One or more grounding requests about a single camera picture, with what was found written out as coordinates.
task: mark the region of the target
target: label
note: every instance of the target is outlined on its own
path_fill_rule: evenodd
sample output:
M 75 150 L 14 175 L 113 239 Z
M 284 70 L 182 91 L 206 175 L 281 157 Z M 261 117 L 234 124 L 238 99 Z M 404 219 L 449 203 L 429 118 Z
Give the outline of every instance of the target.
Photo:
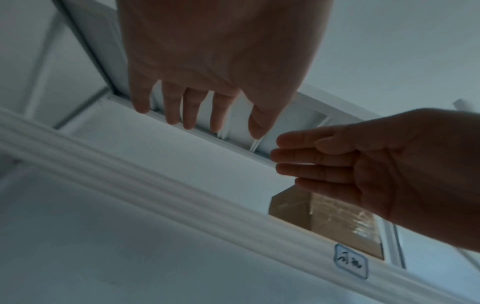
M 369 261 L 362 254 L 343 246 L 335 245 L 335 265 L 346 272 L 359 278 L 367 279 L 369 276 Z

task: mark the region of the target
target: brown cardboard box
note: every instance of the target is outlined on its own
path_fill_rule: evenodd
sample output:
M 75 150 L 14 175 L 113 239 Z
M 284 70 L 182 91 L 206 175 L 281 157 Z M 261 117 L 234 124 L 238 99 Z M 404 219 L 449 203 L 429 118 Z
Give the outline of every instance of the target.
M 268 213 L 348 247 L 384 259 L 375 217 L 360 207 L 293 186 L 271 198 Z

